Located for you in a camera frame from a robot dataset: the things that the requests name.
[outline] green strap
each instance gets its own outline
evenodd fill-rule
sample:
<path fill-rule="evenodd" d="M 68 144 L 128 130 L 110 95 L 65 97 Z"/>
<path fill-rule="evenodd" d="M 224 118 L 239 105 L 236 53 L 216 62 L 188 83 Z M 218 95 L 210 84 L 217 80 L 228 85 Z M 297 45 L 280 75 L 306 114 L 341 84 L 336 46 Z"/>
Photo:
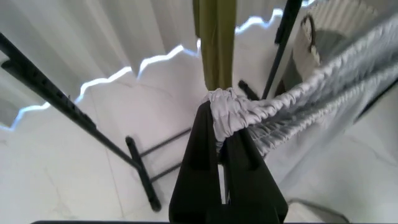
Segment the green strap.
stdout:
<path fill-rule="evenodd" d="M 236 0 L 193 0 L 208 90 L 232 87 Z"/>

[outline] marble floor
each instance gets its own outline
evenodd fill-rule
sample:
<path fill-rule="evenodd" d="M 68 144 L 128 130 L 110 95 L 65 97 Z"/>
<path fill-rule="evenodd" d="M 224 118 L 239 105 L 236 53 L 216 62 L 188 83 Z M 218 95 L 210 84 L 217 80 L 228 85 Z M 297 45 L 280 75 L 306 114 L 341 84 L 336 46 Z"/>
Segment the marble floor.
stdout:
<path fill-rule="evenodd" d="M 238 93 L 236 84 L 243 78 L 261 95 L 277 50 L 273 41 L 279 22 L 267 30 L 252 26 L 236 37 Z M 140 80 L 129 73 L 91 87 L 78 106 L 128 153 L 127 135 L 144 151 L 190 127 L 206 92 L 200 56 L 180 52 L 148 66 Z M 337 150 L 325 151 L 289 196 L 331 206 L 352 222 L 398 222 L 397 89 L 391 95 L 336 140 Z M 188 135 L 145 157 L 149 175 L 180 162 L 187 140 Z M 0 220 L 167 221 L 177 174 L 154 183 L 163 205 L 154 213 L 134 169 L 53 107 L 33 111 L 14 132 L 0 131 Z"/>

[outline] tile grout line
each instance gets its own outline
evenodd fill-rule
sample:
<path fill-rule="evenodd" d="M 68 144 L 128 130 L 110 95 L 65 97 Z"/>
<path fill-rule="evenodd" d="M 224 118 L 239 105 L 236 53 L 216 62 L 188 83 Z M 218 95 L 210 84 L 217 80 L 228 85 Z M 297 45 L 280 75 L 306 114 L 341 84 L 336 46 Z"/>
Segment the tile grout line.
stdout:
<path fill-rule="evenodd" d="M 95 115 L 96 115 L 96 117 L 97 117 L 97 119 L 98 119 L 98 124 L 100 124 L 100 117 L 98 116 L 98 112 L 97 112 L 97 108 L 96 108 L 96 105 L 95 105 L 95 100 L 94 100 L 94 97 L 93 97 L 93 93 L 92 93 L 91 90 L 88 90 L 88 91 L 90 92 L 89 95 L 90 95 L 90 98 L 91 98 L 91 100 L 92 100 L 92 102 L 93 102 L 93 104 L 94 104 L 94 111 L 95 111 Z M 108 152 L 107 149 L 105 149 L 105 153 L 106 153 L 106 158 L 107 158 L 107 160 L 108 160 L 109 168 L 110 168 L 110 170 L 111 170 L 114 189 L 115 189 L 115 191 L 116 191 L 116 195 L 118 196 L 118 202 L 119 202 L 119 206 L 120 206 L 120 212 L 121 212 L 122 217 L 124 218 L 123 207 L 122 207 L 122 203 L 121 203 L 121 201 L 120 201 L 119 191 L 118 191 L 118 187 L 117 187 L 117 185 L 116 185 L 116 180 L 115 180 L 115 178 L 114 178 L 113 169 L 112 169 L 112 165 L 111 165 L 111 160 L 109 159 L 109 152 Z"/>

